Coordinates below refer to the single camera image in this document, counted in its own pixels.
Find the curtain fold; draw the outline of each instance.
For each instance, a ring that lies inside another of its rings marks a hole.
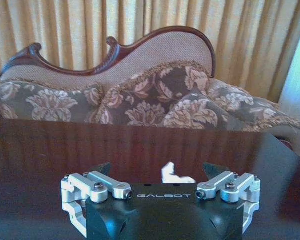
[[[300,38],[300,0],[0,0],[0,69],[33,42],[54,65],[86,70],[115,37],[188,26],[216,53],[216,78],[277,102]]]

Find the sofa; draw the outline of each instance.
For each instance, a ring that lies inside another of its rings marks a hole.
[[[300,156],[300,121],[215,79],[215,52],[200,31],[166,27],[129,46],[107,43],[105,60],[84,71],[50,64],[39,43],[18,52],[0,73],[0,118],[269,132]]]

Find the silver metal bracket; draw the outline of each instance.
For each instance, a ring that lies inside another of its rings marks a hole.
[[[130,184],[116,181],[97,171],[86,172],[83,176],[74,173],[66,175],[61,180],[62,209],[69,212],[71,223],[85,238],[87,238],[87,221],[82,206],[85,206],[87,198],[96,204],[105,202],[108,199],[108,192],[117,200],[126,200],[133,195]]]
[[[260,206],[260,179],[250,173],[238,176],[237,173],[224,171],[215,178],[201,182],[196,188],[196,197],[200,200],[208,200],[216,197],[220,191],[220,197],[226,203],[237,203],[243,200],[243,224],[242,233],[250,226],[253,214]]]

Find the screw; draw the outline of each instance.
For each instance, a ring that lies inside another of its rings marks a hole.
[[[104,184],[102,182],[96,182],[94,184],[94,189],[95,190],[102,190],[102,189],[104,189]]]
[[[133,195],[134,195],[134,193],[133,193],[132,191],[128,191],[128,192],[125,194],[125,198],[126,198],[126,199],[131,199]]]
[[[233,182],[228,182],[225,184],[225,189],[228,189],[228,190],[233,190],[235,189],[235,184]]]
[[[206,193],[205,193],[205,191],[200,189],[200,190],[196,191],[195,196],[201,200],[206,196]]]

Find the dark wooden table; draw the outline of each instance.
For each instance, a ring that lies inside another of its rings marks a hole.
[[[258,175],[244,239],[300,239],[300,158],[270,134],[0,120],[0,240],[84,239],[62,211],[65,174],[111,162],[116,180],[160,183],[169,161],[197,183],[204,162]]]

